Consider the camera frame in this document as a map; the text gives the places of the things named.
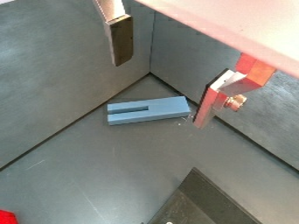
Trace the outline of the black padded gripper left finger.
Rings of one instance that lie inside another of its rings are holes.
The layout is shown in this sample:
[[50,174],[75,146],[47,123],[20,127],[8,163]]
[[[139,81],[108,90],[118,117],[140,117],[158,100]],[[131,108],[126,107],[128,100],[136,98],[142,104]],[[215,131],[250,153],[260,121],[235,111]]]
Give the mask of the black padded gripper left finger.
[[116,67],[134,56],[134,18],[127,14],[122,0],[92,0],[103,19],[112,63]]

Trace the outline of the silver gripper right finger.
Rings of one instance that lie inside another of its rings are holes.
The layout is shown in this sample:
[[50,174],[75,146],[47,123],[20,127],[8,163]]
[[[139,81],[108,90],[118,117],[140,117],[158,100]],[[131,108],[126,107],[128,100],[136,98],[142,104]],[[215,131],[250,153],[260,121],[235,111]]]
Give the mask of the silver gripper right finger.
[[202,129],[224,108],[238,111],[247,101],[243,94],[262,88],[275,71],[267,63],[242,53],[235,70],[226,69],[206,86],[194,125]]

